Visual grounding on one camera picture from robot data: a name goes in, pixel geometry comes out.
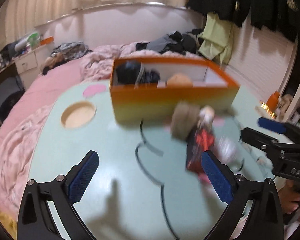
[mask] pink blanket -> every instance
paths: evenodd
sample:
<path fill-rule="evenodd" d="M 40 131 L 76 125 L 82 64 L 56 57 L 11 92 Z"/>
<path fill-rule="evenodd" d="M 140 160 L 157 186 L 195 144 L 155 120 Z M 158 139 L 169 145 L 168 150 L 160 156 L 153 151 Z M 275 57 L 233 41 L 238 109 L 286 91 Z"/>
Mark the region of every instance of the pink blanket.
<path fill-rule="evenodd" d="M 70 87 L 86 81 L 108 79 L 114 58 L 161 55 L 151 50 L 135 51 L 135 43 L 97 47 L 81 59 L 39 76 L 14 106 L 0 129 L 0 209 L 17 219 L 31 159 L 40 131 L 56 99 Z M 185 57 L 199 58 L 187 53 Z"/>

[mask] orange bottle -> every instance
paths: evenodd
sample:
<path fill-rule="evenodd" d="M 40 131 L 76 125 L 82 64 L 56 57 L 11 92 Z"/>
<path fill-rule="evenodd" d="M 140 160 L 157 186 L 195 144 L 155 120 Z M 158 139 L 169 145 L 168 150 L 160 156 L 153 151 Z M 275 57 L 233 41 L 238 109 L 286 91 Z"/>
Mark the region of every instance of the orange bottle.
<path fill-rule="evenodd" d="M 267 101 L 267 106 L 269 107 L 269 110 L 271 112 L 274 112 L 277 108 L 277 105 L 279 103 L 279 96 L 280 93 L 278 91 L 274 92 Z"/>

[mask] table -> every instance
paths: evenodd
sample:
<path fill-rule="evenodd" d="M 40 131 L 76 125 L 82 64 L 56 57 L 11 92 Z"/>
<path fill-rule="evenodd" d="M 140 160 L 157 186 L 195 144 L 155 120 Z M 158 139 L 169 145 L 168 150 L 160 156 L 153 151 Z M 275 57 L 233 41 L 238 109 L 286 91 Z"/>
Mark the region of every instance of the table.
<path fill-rule="evenodd" d="M 109 87 L 109 81 L 101 81 Z M 96 116 L 81 128 L 66 130 L 60 122 L 63 111 L 84 100 L 82 93 L 91 83 L 82 83 L 65 92 L 55 103 L 37 143 L 30 179 L 52 181 L 67 174 L 89 150 L 99 154 L 100 164 L 82 200 L 74 204 L 78 214 L 98 240 L 202 240 L 226 207 L 214 189 L 202 185 L 197 176 L 185 170 L 186 143 L 171 138 L 162 122 L 143 125 L 147 140 L 159 149 L 136 146 L 141 142 L 140 123 L 129 126 L 115 122 L 109 91 L 88 101 L 97 107 Z M 214 125 L 216 137 L 227 136 L 237 143 L 245 159 L 242 174 L 247 179 L 264 181 L 256 158 L 263 153 L 243 149 L 238 142 L 239 123 L 276 137 L 287 138 L 257 127 L 254 107 L 258 101 L 244 87 L 233 102 L 235 119 L 223 117 Z M 53 203 L 51 213 L 63 238 L 69 239 Z"/>

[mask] human hand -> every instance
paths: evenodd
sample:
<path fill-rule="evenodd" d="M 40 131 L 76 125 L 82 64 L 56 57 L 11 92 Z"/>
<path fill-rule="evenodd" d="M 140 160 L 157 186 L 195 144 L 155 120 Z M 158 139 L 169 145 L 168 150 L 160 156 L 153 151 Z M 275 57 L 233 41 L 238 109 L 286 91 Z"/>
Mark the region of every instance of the human hand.
<path fill-rule="evenodd" d="M 291 214 L 298 207 L 300 193 L 293 190 L 293 180 L 287 179 L 286 185 L 278 192 L 283 214 Z"/>

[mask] yellow-green garment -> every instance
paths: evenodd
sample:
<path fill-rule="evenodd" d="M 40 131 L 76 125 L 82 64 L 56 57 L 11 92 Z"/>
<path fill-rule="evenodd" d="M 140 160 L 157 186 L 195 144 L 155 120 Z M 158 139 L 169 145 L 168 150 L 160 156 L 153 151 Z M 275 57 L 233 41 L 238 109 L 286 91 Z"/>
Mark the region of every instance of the yellow-green garment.
<path fill-rule="evenodd" d="M 17 222 L 15 222 L 10 216 L 0 211 L 0 222 L 7 230 L 7 232 L 17 240 Z"/>
<path fill-rule="evenodd" d="M 234 24 L 220 20 L 218 14 L 208 13 L 207 23 L 199 52 L 208 59 L 218 59 L 220 63 L 228 64 L 232 54 Z"/>

